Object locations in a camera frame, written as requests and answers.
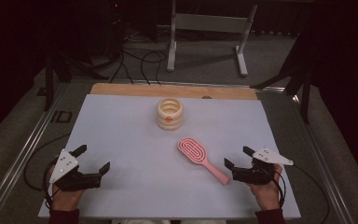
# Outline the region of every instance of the gray carpet floor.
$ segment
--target gray carpet floor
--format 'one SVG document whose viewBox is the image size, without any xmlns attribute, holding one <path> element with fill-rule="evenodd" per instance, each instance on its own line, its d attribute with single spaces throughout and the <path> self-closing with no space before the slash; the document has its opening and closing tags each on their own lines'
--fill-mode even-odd
<svg viewBox="0 0 358 224">
<path fill-rule="evenodd" d="M 281 35 L 251 35 L 245 47 L 245 60 L 248 66 L 249 76 L 241 77 L 234 56 L 234 46 L 239 44 L 240 36 L 230 35 L 224 40 L 203 40 L 188 41 L 180 40 L 177 43 L 176 65 L 174 72 L 166 71 L 166 60 L 158 70 L 157 63 L 144 63 L 145 75 L 148 80 L 156 84 L 159 80 L 162 84 L 179 82 L 207 85 L 254 85 L 278 74 L 282 63 L 287 56 L 295 40 L 288 36 Z M 133 55 L 142 57 L 149 49 L 168 53 L 168 38 L 161 36 L 158 43 L 153 43 L 141 35 L 133 35 L 127 42 L 125 50 Z M 158 60 L 156 54 L 147 57 L 147 60 Z M 131 57 L 129 54 L 124 56 L 124 64 L 127 67 L 128 75 L 133 80 L 145 83 L 145 79 L 140 72 L 141 61 Z M 101 75 L 112 77 L 118 63 L 113 64 L 103 71 Z M 50 123 L 44 134 L 40 138 L 36 147 L 41 147 L 49 141 L 56 139 L 72 130 L 76 121 L 77 113 L 84 100 L 84 96 L 90 91 L 93 83 L 101 82 L 74 71 L 74 78 L 70 84 L 56 83 L 56 87 L 64 85 L 64 93 L 56 104 L 55 110 L 71 111 L 74 113 L 69 123 Z M 113 82 L 129 82 L 125 69 L 121 68 Z M 275 83 L 275 87 L 284 87 L 288 79 Z M 0 124 L 0 184 L 5 181 L 5 177 L 11 164 L 21 153 L 32 135 L 34 127 L 37 126 L 40 118 L 46 113 L 43 112 L 45 98 L 36 96 L 40 87 L 44 86 L 44 71 L 35 78 L 34 87 L 28 91 L 18 102 L 12 112 Z M 288 120 L 295 117 L 293 110 L 288 110 L 290 101 L 287 97 L 278 93 L 258 93 L 258 97 L 263 100 L 266 111 L 270 111 L 268 120 L 271 128 L 280 130 L 274 133 L 277 145 L 281 148 L 291 148 L 287 151 L 294 161 L 301 161 L 305 167 L 310 168 L 313 176 L 316 176 L 320 183 L 323 183 L 316 169 L 315 161 L 307 147 L 308 136 L 300 135 L 301 125 L 296 125 L 294 120 L 291 124 L 282 125 L 279 120 Z M 320 149 L 324 159 L 328 161 L 328 169 L 337 183 L 341 193 L 342 202 L 350 212 L 352 223 L 358 223 L 358 167 L 351 156 L 345 140 L 337 128 L 334 120 L 326 109 L 317 88 L 311 88 L 310 97 L 310 125 L 306 125 L 314 137 L 317 147 Z M 33 157 L 28 166 L 28 177 L 30 182 L 40 185 L 41 173 L 44 169 L 44 162 L 52 155 L 58 154 L 65 146 L 67 137 L 54 141 L 40 150 Z M 307 183 L 307 178 L 297 171 L 288 169 L 292 185 L 296 189 L 296 200 L 302 214 L 301 219 L 288 220 L 287 223 L 320 223 L 325 214 L 325 203 L 321 192 Z M 22 179 L 22 175 L 17 176 L 10 194 L 3 201 L 0 207 L 0 223 L 48 223 L 47 220 L 37 217 L 37 213 L 43 202 L 41 192 L 30 189 Z M 340 220 L 339 211 L 331 205 L 330 215 L 325 223 L 344 223 Z M 82 219 L 82 223 L 108 223 L 106 220 Z M 241 223 L 255 223 L 254 220 L 241 221 Z"/>
</svg>

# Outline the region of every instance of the sleeve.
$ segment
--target sleeve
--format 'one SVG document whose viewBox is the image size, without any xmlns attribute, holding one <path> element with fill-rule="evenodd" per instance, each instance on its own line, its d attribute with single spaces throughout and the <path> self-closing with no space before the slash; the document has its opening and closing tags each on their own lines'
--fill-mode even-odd
<svg viewBox="0 0 358 224">
<path fill-rule="evenodd" d="M 78 209 L 71 212 L 50 210 L 49 224 L 78 224 L 79 214 Z"/>
<path fill-rule="evenodd" d="M 284 224 L 282 209 L 255 212 L 259 224 Z"/>
</svg>

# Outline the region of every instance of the metal leg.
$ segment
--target metal leg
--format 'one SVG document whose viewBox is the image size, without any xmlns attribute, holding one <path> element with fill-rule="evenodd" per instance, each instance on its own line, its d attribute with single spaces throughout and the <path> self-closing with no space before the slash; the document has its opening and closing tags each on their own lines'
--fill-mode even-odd
<svg viewBox="0 0 358 224">
<path fill-rule="evenodd" d="M 175 20 L 176 20 L 176 0 L 172 0 L 171 43 L 170 43 L 170 52 L 168 53 L 168 65 L 167 65 L 167 70 L 169 72 L 172 72 L 175 69 L 175 54 L 176 54 Z"/>
<path fill-rule="evenodd" d="M 251 12 L 249 13 L 245 28 L 243 30 L 243 38 L 241 41 L 241 45 L 235 47 L 235 51 L 237 52 L 238 65 L 240 67 L 241 76 L 243 77 L 248 76 L 248 69 L 246 68 L 245 58 L 243 57 L 243 49 L 245 48 L 246 40 L 248 39 L 249 33 L 251 32 L 256 10 L 257 5 L 252 6 Z"/>
</svg>

